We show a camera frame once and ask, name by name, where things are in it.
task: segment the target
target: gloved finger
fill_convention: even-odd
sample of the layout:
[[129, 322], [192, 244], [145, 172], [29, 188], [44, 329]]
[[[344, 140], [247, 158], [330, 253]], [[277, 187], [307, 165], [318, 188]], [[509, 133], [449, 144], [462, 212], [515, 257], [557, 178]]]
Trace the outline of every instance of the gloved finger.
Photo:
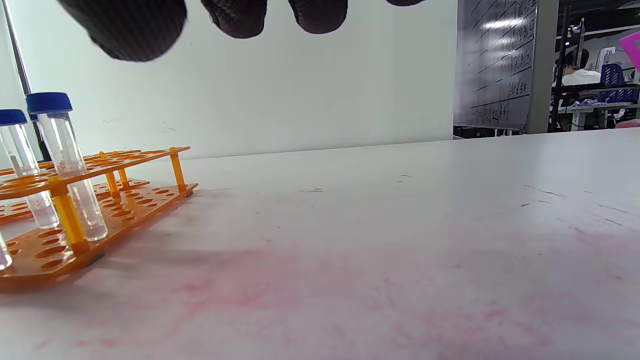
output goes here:
[[298, 25], [311, 34], [330, 33], [347, 18], [347, 0], [289, 0], [289, 4]]
[[387, 0], [389, 2], [389, 4], [391, 5], [396, 5], [396, 6], [411, 6], [411, 5], [416, 5], [419, 4], [421, 2], [423, 2], [424, 0]]
[[182, 33], [184, 0], [58, 0], [105, 53], [117, 60], [150, 61]]
[[252, 38], [264, 29], [267, 0], [202, 0], [213, 23], [234, 38]]

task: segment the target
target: white shirt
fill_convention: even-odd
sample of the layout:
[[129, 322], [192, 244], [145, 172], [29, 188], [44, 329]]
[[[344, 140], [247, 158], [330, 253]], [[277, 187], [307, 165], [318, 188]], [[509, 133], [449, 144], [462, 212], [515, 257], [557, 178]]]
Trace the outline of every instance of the white shirt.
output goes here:
[[564, 86], [597, 84], [599, 82], [599, 72], [584, 69], [576, 70], [573, 74], [565, 75], [562, 77], [562, 85]]

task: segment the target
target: clear plastic tube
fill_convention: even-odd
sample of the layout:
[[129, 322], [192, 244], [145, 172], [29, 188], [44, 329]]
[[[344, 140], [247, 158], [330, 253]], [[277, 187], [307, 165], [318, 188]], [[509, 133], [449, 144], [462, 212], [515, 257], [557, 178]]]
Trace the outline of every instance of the clear plastic tube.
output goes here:
[[[58, 174], [75, 176], [86, 171], [67, 111], [38, 114], [38, 127]], [[69, 185], [69, 193], [76, 205], [86, 239], [95, 241], [107, 236], [107, 227], [91, 181], [87, 179]]]
[[[16, 176], [29, 176], [40, 172], [23, 124], [0, 126], [0, 138]], [[49, 192], [31, 195], [26, 200], [39, 228], [50, 229], [58, 226], [60, 219]]]
[[6, 243], [4, 242], [4, 238], [2, 234], [0, 234], [0, 270], [4, 270], [11, 266], [13, 263], [13, 259], [11, 258], [11, 254], [9, 253], [9, 249], [6, 247]]

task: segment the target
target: laboratory table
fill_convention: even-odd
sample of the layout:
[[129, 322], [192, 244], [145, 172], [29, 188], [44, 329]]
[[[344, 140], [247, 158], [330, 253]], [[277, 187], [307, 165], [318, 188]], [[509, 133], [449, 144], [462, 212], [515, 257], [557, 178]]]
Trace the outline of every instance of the laboratory table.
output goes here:
[[639, 138], [185, 160], [181, 207], [76, 282], [0, 295], [3, 358], [636, 360]]

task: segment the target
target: test tube rack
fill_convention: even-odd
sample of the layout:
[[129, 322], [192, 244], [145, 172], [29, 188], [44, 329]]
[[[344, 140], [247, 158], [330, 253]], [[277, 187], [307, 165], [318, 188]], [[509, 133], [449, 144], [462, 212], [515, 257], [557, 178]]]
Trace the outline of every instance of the test tube rack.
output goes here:
[[[100, 153], [84, 158], [87, 171], [78, 176], [63, 177], [55, 172], [43, 172], [0, 182], [0, 200], [49, 190], [61, 223], [57, 228], [35, 229], [6, 242], [13, 264], [0, 272], [0, 291], [36, 290], [74, 279], [74, 275], [83, 274], [87, 266], [124, 240], [135, 227], [191, 196], [198, 184], [184, 182], [178, 156], [188, 149], [190, 147]], [[130, 185], [125, 172], [127, 167], [166, 156], [171, 159], [176, 185], [157, 188], [147, 186], [148, 182], [135, 187]], [[115, 172], [120, 175], [120, 186]], [[108, 192], [99, 197], [108, 235], [98, 241], [86, 241], [67, 186], [101, 175], [107, 177], [108, 184]]]
[[[113, 156], [117, 154], [134, 154], [137, 152], [142, 152], [142, 150], [130, 150], [130, 151], [114, 151], [109, 152], [108, 156]], [[91, 162], [95, 160], [101, 159], [101, 154], [85, 156], [85, 162]], [[54, 169], [53, 163], [51, 161], [39, 163], [40, 171], [42, 173], [52, 173], [55, 174], [56, 171]], [[10, 168], [5, 168], [0, 170], [0, 176], [8, 176], [13, 175], [14, 171]], [[116, 181], [118, 188], [121, 190], [134, 189], [141, 186], [149, 185], [148, 181], [126, 178], [125, 184], [122, 184], [122, 180]], [[108, 183], [100, 183], [94, 184], [93, 190], [95, 191], [95, 196], [100, 199], [103, 196], [109, 196], [109, 184]], [[16, 222], [20, 220], [24, 220], [26, 218], [32, 217], [32, 214], [29, 210], [29, 206], [24, 201], [14, 202], [12, 204], [0, 205], [0, 224], [7, 224], [10, 222]]]

